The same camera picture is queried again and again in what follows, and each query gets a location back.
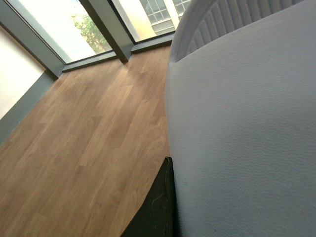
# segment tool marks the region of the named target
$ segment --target textured leather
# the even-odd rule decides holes
[[[315,12],[305,0],[170,55],[181,236],[316,235]]]
[[[221,36],[301,1],[192,0],[192,6],[186,13],[190,15],[185,17],[189,19],[185,26],[185,37],[179,42],[181,49],[176,62]]]

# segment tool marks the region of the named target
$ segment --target gray baseboard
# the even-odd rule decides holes
[[[40,100],[53,82],[53,77],[45,71],[21,99],[4,115],[0,120],[0,145]]]

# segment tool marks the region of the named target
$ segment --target building window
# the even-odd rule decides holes
[[[191,0],[173,0],[174,6],[176,7],[178,16],[182,16],[184,11],[189,6]]]
[[[151,24],[170,19],[163,0],[140,0]]]

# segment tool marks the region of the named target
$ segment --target white wall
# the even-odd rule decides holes
[[[0,27],[0,119],[44,70],[32,55]]]

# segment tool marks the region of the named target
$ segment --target chair backrest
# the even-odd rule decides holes
[[[204,45],[303,0],[192,0],[182,18],[171,56],[178,62]]]

